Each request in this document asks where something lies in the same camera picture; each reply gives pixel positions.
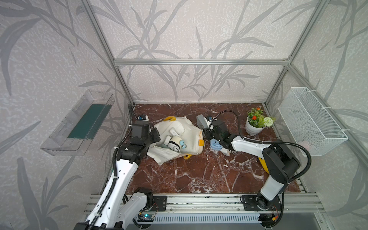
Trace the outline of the grey square analog clock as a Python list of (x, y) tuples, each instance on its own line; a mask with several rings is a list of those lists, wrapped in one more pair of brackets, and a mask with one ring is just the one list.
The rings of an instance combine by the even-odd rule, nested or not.
[(197, 121), (197, 126), (200, 129), (205, 130), (205, 129), (208, 128), (208, 126), (206, 124), (205, 116), (203, 116), (203, 115), (196, 116), (196, 121)]

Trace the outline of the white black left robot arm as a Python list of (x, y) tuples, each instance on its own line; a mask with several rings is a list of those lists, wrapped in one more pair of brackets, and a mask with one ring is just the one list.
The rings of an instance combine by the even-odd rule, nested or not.
[(140, 211), (151, 207), (149, 189), (139, 189), (125, 204), (122, 201), (150, 145), (160, 140), (158, 129), (150, 122), (138, 120), (132, 124), (130, 141), (115, 147), (113, 172), (103, 194), (86, 221), (75, 225), (76, 230), (124, 230)]

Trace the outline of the light blue face alarm clock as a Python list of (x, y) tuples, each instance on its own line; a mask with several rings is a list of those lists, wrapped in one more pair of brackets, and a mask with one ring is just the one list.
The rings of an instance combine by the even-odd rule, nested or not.
[(216, 139), (211, 139), (210, 148), (214, 151), (222, 151), (223, 146), (221, 146), (221, 144)]

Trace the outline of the blue twin bell alarm clock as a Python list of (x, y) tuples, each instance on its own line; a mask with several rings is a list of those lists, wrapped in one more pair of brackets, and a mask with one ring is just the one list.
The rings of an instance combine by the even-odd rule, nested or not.
[(168, 147), (173, 151), (179, 152), (180, 150), (187, 148), (187, 145), (180, 137), (173, 136), (168, 143)]

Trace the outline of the white cube alarm clock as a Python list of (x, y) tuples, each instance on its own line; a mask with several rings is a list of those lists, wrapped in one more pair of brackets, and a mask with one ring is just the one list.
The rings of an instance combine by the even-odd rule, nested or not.
[(232, 151), (223, 147), (223, 148), (221, 149), (221, 152), (222, 152), (225, 156), (230, 156), (230, 154), (231, 154), (231, 152), (232, 152)]

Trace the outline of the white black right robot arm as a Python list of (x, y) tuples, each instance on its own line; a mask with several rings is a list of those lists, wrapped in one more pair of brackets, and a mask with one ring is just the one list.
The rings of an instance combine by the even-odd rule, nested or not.
[(256, 198), (257, 205), (262, 210), (267, 210), (277, 201), (277, 196), (285, 191), (301, 165), (293, 152), (281, 141), (266, 144), (244, 139), (238, 134), (230, 133), (222, 120), (198, 118), (197, 123), (207, 140), (214, 139), (225, 150), (249, 153), (264, 161), (269, 177)]

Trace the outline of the white canvas bag yellow handles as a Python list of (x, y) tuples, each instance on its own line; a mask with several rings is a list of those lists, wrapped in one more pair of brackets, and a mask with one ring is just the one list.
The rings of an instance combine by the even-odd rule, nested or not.
[(167, 117), (153, 127), (161, 140), (150, 145), (147, 155), (159, 165), (180, 157), (188, 159), (204, 149), (203, 130), (187, 117)]

